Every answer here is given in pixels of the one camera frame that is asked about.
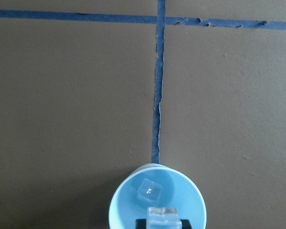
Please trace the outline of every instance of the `peeling tape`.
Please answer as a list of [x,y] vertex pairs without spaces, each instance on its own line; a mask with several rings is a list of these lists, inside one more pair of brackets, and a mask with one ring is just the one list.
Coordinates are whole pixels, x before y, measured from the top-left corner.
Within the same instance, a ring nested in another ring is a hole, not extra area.
[[192,25],[192,26],[213,26],[229,28],[254,28],[254,29],[272,29],[286,30],[286,22],[279,21],[247,21],[247,20],[229,20],[229,19],[206,19],[200,18],[178,18],[165,17],[166,25]]
[[86,14],[45,12],[26,10],[0,10],[0,18],[23,18],[23,19],[47,19],[47,20],[69,20],[69,21],[99,21],[99,22],[125,22],[156,24],[156,16],[118,15],[118,14]]
[[153,109],[153,145],[152,163],[160,163],[160,128],[161,128],[161,108],[162,83],[163,83],[163,55],[164,55],[164,29],[165,29],[165,0],[158,0],[157,16],[157,54],[156,75],[154,85],[154,109]]

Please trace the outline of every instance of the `blue tape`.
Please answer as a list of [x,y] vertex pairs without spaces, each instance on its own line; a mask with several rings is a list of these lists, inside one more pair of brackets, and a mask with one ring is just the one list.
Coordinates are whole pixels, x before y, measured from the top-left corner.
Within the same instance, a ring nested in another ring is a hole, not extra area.
[[200,18],[178,18],[166,17],[165,23],[167,25],[192,25],[192,26],[215,26],[215,27],[230,27],[230,28],[254,28],[254,29],[272,29],[272,30],[286,30],[286,22],[278,21],[246,21],[246,20],[228,20],[228,19],[206,19]]
[[158,0],[157,16],[157,53],[156,75],[154,85],[154,109],[153,109],[153,145],[152,145],[152,163],[160,163],[160,127],[161,127],[161,109],[162,83],[163,83],[163,55],[164,55],[164,29],[165,29],[165,0]]
[[70,21],[100,21],[156,24],[156,16],[118,15],[118,14],[82,14],[65,12],[0,10],[0,18],[26,18]]

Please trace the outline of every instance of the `light blue cup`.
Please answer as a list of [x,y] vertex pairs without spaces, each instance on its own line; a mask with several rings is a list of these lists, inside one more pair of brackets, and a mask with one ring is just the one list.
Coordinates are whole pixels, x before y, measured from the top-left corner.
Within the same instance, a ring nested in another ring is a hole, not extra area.
[[206,209],[197,186],[184,174],[159,164],[147,164],[131,173],[117,188],[109,208],[111,229],[134,229],[146,219],[148,207],[176,208],[180,219],[194,229],[205,229]]

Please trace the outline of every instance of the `plastic cup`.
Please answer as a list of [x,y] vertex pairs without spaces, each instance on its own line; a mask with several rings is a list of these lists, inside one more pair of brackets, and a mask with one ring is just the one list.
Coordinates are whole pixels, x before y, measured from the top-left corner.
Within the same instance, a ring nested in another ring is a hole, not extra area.
[[109,208],[111,229],[134,229],[148,207],[176,208],[180,219],[205,229],[206,209],[197,186],[184,174],[159,164],[133,171],[116,189]]

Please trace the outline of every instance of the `painter's tape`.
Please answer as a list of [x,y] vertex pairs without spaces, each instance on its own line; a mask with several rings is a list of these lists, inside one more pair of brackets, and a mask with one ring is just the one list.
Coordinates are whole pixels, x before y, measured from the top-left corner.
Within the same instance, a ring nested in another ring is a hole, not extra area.
[[82,14],[65,12],[0,10],[0,18],[48,19],[70,21],[99,21],[156,24],[156,16],[118,15],[118,14]]
[[165,29],[165,0],[158,0],[157,16],[157,54],[156,76],[154,85],[154,109],[153,109],[153,145],[152,163],[160,163],[160,127],[161,127],[161,108],[162,83],[163,83],[163,55],[164,55],[164,29]]
[[254,29],[272,29],[286,30],[286,22],[279,21],[248,21],[248,20],[229,20],[229,19],[206,19],[200,18],[178,18],[166,17],[167,25],[192,25],[192,26],[214,26],[230,28],[254,28]]

